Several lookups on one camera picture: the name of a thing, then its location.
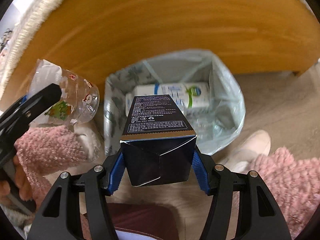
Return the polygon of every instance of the dark blue cardboard box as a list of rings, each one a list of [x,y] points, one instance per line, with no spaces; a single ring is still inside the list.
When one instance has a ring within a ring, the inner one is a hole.
[[[188,180],[196,137],[169,95],[135,97],[120,141],[131,184]]]

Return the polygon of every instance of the clear plastic bottle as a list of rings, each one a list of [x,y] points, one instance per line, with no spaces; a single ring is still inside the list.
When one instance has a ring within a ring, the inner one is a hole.
[[[97,86],[46,60],[38,62],[28,96],[34,95],[51,83],[60,86],[61,99],[35,119],[37,124],[70,125],[88,122],[94,117],[100,100]]]

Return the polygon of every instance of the beige carpet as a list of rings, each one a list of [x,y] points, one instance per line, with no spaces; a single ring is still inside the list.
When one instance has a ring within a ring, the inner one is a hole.
[[[236,147],[252,132],[265,129],[271,135],[272,151],[287,146],[297,159],[320,157],[319,73],[320,68],[314,66],[299,78],[292,73],[237,76],[247,116],[240,137],[223,152]],[[176,217],[180,240],[199,239],[211,204],[211,197],[199,189],[193,171],[184,183],[140,188],[132,187],[125,173],[119,190],[107,200],[168,206]],[[233,217],[231,226],[235,225]]]

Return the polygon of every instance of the finger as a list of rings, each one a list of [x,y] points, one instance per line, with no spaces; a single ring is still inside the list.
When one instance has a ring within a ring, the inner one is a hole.
[[[19,165],[20,165],[19,158],[18,158],[17,155],[15,155],[15,156],[13,157],[13,164],[14,164],[15,166],[19,166]]]
[[[0,181],[0,196],[4,197],[10,193],[10,185],[7,181]]]
[[[22,188],[19,190],[19,196],[24,201],[32,198],[32,190],[28,181],[26,181],[26,183],[24,183]]]
[[[25,181],[28,180],[26,174],[24,173],[24,170],[22,166],[16,167],[16,174],[14,178],[14,182],[17,185],[18,188],[22,188]]]
[[[0,197],[0,203],[6,207],[12,206],[12,201],[7,197]]]

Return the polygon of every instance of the plastic garbage bag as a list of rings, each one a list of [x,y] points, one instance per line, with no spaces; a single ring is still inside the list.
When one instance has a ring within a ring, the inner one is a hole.
[[[207,82],[210,105],[184,113],[196,131],[197,145],[213,155],[230,144],[244,124],[244,98],[238,83],[218,56],[208,50],[189,49],[142,60],[111,74],[104,97],[105,154],[120,147],[126,121],[125,95],[137,85]]]

